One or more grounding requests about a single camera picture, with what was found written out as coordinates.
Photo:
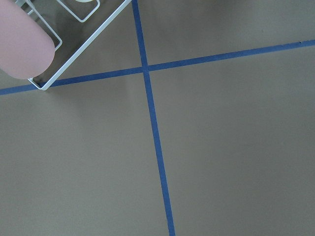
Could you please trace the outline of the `pink cup in rack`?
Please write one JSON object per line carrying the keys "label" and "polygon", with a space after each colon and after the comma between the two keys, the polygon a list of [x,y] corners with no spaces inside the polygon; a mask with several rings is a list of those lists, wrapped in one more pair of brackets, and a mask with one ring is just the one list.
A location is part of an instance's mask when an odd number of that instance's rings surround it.
{"label": "pink cup in rack", "polygon": [[52,63],[51,37],[15,2],[0,2],[0,68],[16,79],[42,74]]}

